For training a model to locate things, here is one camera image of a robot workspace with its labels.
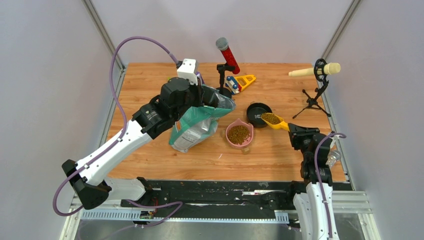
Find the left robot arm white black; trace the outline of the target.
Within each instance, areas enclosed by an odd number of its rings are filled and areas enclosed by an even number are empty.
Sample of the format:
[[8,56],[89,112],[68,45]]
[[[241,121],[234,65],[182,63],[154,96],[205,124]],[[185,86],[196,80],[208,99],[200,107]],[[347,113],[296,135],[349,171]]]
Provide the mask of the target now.
[[115,136],[78,161],[67,160],[62,169],[82,207],[91,210],[108,200],[132,200],[149,206],[153,193],[141,178],[109,178],[108,174],[135,150],[171,129],[191,107],[217,107],[218,91],[206,85],[191,85],[173,77],[160,93],[140,107]]

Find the yellow scoop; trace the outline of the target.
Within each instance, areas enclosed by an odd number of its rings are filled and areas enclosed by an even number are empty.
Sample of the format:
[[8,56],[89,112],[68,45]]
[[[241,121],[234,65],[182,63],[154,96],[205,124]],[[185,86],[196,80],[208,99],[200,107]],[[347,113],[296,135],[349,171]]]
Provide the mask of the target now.
[[262,113],[260,118],[272,129],[278,130],[283,129],[287,132],[290,131],[289,125],[287,122],[284,121],[283,118],[275,115],[274,113],[265,112]]

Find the green pet food bag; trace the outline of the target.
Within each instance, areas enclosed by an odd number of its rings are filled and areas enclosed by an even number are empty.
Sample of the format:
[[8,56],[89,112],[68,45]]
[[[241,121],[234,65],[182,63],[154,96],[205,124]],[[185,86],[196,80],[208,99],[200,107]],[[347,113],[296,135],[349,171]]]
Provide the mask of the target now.
[[218,107],[192,106],[176,122],[171,129],[168,142],[173,149],[186,153],[190,148],[215,134],[219,119],[236,108],[235,101],[219,94],[219,91],[218,98]]

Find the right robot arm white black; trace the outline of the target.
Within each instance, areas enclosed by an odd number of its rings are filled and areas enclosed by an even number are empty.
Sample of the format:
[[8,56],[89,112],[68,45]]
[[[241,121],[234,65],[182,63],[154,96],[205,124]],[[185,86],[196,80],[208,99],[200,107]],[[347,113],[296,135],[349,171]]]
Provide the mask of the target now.
[[333,178],[327,164],[333,146],[330,136],[318,128],[288,124],[290,143],[303,160],[302,182],[292,181],[285,195],[286,204],[297,211],[304,240],[338,240],[339,233],[333,210]]

